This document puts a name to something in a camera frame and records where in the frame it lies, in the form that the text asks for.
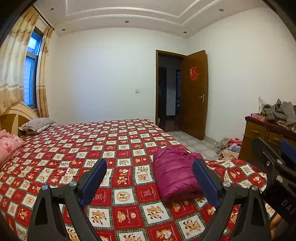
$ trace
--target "curtain rod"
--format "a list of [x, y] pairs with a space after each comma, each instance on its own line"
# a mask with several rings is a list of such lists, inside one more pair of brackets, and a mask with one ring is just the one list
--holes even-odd
[[50, 23], [42, 16], [42, 14], [38, 11], [38, 9], [33, 5], [33, 8], [37, 11], [37, 13], [39, 13], [40, 17], [43, 18], [43, 20], [50, 26], [53, 28], [53, 26], [50, 25]]

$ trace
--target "chinese character decoration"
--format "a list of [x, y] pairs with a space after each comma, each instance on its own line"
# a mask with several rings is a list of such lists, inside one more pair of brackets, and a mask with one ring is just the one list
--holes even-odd
[[197, 67], [196, 66], [195, 67], [192, 67], [190, 69], [190, 79], [192, 81], [197, 80], [197, 78], [198, 78], [199, 75], [200, 74], [197, 72]]

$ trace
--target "pink box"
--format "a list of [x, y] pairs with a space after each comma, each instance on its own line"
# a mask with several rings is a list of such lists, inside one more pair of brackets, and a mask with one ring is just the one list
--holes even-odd
[[252, 113], [251, 114], [251, 117], [259, 120], [259, 121], [262, 121], [262, 122], [268, 122], [268, 118], [266, 116], [263, 116], [263, 115], [260, 115], [260, 114], [256, 114], [256, 113]]

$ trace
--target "person's hand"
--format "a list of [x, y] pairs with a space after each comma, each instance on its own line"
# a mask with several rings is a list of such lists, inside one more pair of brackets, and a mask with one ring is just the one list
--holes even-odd
[[281, 220], [281, 216], [277, 213], [274, 219], [270, 223], [271, 240], [274, 240], [274, 233], [280, 220]]

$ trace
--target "window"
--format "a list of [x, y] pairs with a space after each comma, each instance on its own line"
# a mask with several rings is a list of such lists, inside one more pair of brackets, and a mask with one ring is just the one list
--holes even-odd
[[37, 107], [36, 104], [36, 73], [37, 73], [37, 63], [38, 54], [41, 45], [43, 33], [35, 28], [32, 36], [30, 38], [27, 56], [25, 59], [24, 68], [24, 101], [27, 106], [32, 109]]

